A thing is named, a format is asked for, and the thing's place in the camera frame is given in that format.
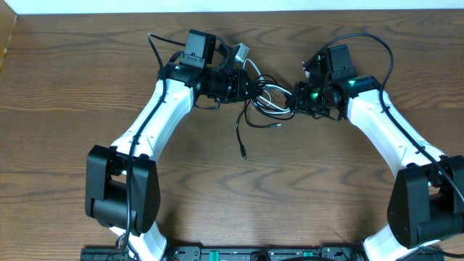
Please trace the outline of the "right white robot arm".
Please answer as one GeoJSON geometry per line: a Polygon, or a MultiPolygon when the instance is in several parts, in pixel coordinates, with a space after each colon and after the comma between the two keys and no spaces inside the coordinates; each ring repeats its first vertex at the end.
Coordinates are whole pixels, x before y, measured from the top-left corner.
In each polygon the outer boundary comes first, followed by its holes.
{"type": "Polygon", "coordinates": [[[287,105],[314,118],[339,112],[359,128],[394,175],[388,223],[362,243],[364,260],[440,255],[430,245],[463,233],[463,156],[446,156],[392,105],[372,75],[359,76],[346,45],[325,47],[302,64],[307,80],[287,105]]]}

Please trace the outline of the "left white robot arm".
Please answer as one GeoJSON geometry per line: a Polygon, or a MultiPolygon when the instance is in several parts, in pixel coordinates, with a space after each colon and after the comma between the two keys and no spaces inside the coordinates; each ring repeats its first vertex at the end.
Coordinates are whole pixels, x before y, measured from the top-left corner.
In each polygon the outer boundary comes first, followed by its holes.
{"type": "Polygon", "coordinates": [[[244,69],[249,48],[190,30],[182,50],[160,63],[154,93],[111,146],[94,146],[86,162],[87,216],[117,234],[106,260],[161,260],[167,239],[155,223],[160,208],[157,161],[182,118],[204,95],[218,105],[262,94],[244,69]]]}

